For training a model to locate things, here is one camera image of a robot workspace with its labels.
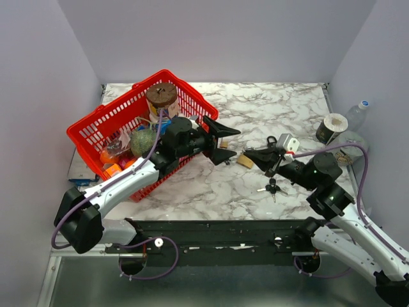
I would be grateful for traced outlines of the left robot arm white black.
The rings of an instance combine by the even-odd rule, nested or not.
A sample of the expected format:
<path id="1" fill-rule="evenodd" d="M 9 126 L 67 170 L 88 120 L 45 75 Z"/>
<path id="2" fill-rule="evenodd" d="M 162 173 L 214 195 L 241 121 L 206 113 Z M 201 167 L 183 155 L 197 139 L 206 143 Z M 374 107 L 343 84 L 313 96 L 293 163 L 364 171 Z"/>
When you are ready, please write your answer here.
<path id="1" fill-rule="evenodd" d="M 194 128 L 192 120 L 176 117 L 162 136 L 156 136 L 150 151 L 126 170 L 84 192 L 73 187 L 65 192 L 54 220 L 60 233 L 78 254 L 112 239 L 129 253 L 136 252 L 141 236 L 128 221 L 108 221 L 106 215 L 137 191 L 155 184 L 175 171 L 180 162 L 203 154 L 214 165 L 235 156 L 218 147 L 218 140 L 235 136 L 239 130 L 203 117 L 204 127 Z"/>

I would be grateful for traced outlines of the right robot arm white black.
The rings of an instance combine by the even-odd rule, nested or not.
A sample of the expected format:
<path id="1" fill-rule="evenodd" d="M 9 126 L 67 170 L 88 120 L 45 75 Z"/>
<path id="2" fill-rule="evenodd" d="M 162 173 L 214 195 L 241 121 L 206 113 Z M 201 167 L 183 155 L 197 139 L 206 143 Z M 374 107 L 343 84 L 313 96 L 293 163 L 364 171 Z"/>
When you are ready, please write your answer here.
<path id="1" fill-rule="evenodd" d="M 367 279 L 389 306 L 408 306 L 408 251 L 372 222 L 359 196 L 352 197 L 336 183 L 342 171 L 329 150 L 307 153 L 310 160 L 306 164 L 299 161 L 302 154 L 276 147 L 243 154 L 265 176 L 278 174 L 311 191 L 307 202 L 315 213 L 354 239 L 350 242 L 316 222 L 312 230 L 304 228 L 294 234 L 298 249 L 315 247 L 332 255 Z"/>

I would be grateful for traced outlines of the large brass padlock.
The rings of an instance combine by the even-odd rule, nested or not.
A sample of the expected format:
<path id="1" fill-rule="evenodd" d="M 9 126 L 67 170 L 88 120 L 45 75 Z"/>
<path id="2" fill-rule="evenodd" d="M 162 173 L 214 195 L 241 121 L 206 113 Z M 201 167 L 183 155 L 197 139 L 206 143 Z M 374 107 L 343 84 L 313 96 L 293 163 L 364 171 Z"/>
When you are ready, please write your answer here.
<path id="1" fill-rule="evenodd" d="M 251 159 L 249 159 L 248 157 L 246 157 L 244 154 L 241 154 L 236 161 L 237 164 L 247 168 L 247 169 L 251 169 L 254 165 L 253 161 Z"/>

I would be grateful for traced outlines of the small brass padlock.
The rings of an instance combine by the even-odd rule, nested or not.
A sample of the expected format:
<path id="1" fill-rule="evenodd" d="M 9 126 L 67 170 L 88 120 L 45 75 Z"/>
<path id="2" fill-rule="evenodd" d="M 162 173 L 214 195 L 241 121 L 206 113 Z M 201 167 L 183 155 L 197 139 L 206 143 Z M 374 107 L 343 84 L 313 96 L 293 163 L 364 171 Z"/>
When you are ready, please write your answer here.
<path id="1" fill-rule="evenodd" d="M 221 149 L 227 149 L 228 148 L 228 142 L 225 140 L 221 140 L 219 144 L 219 148 Z"/>

